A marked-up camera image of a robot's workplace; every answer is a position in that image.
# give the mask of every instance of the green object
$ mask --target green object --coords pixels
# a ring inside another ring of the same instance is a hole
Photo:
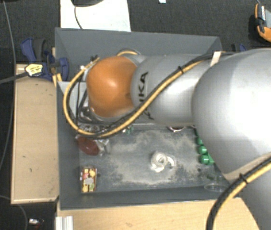
[[[200,162],[208,165],[209,164],[209,156],[208,155],[201,155]]]
[[[203,142],[199,137],[197,137],[197,144],[200,145],[200,146],[203,145]]]
[[[205,146],[198,147],[197,151],[201,155],[208,153],[207,148]]]
[[[214,164],[213,158],[208,153],[200,156],[200,162],[206,165]]]

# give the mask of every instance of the wooden board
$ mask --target wooden board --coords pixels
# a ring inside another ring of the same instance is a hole
[[[73,216],[74,230],[204,230],[214,201],[197,201],[133,207],[64,210],[57,216]],[[215,230],[259,230],[240,198],[220,211]]]
[[[17,74],[24,65],[17,65]],[[16,81],[11,203],[55,201],[59,195],[56,94],[53,83]]]

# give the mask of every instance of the clear plastic object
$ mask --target clear plastic object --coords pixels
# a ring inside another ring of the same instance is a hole
[[[175,166],[175,160],[162,152],[155,152],[151,157],[151,169],[155,172],[161,172],[164,168],[170,164],[170,168]]]

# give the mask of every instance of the brown object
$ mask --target brown object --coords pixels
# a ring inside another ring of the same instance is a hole
[[[95,141],[87,139],[83,136],[76,136],[78,148],[87,155],[96,156],[99,154],[99,148]]]
[[[101,117],[123,115],[133,108],[130,96],[136,65],[123,56],[100,60],[87,74],[91,110]]]

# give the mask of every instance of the blue clamp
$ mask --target blue clamp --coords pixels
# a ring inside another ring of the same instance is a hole
[[[30,64],[38,63],[43,66],[42,74],[38,75],[39,78],[52,81],[53,74],[51,73],[51,69],[55,68],[55,72],[60,73],[62,80],[66,81],[69,73],[67,58],[60,58],[59,61],[56,62],[50,52],[43,50],[44,44],[44,39],[34,40],[29,37],[20,44],[22,54],[28,58]]]

